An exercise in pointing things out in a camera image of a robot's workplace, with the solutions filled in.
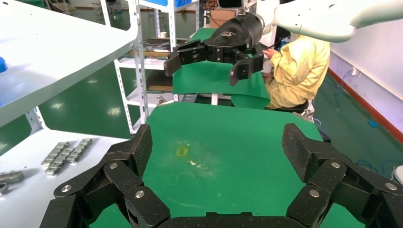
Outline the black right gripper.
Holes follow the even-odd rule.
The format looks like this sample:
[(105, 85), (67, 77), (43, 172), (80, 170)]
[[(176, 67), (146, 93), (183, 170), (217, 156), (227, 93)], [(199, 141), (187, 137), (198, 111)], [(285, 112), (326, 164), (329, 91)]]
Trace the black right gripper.
[(197, 39), (174, 47), (163, 64), (164, 74), (172, 76), (182, 65), (205, 60), (233, 63), (229, 80), (235, 86), (263, 69), (264, 53), (259, 43), (262, 33), (263, 22), (257, 15), (235, 16), (217, 28), (206, 39), (206, 45)]

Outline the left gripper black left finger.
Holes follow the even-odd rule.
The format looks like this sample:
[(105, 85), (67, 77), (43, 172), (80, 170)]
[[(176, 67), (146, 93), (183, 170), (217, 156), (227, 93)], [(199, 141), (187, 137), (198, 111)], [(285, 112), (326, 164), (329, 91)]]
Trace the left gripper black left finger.
[(113, 144), (98, 164), (55, 188), (40, 226), (87, 228), (112, 205), (133, 228), (161, 226), (170, 210), (142, 180), (152, 146), (147, 124), (132, 139)]

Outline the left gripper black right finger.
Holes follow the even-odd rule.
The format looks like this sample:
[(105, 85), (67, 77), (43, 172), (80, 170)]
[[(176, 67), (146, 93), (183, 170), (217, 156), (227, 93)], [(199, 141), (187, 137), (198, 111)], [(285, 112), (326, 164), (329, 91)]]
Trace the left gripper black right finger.
[(328, 142), (309, 139), (293, 123), (284, 127), (282, 147), (305, 184), (287, 217), (317, 228), (337, 204), (367, 228), (402, 227), (401, 184), (354, 164)]

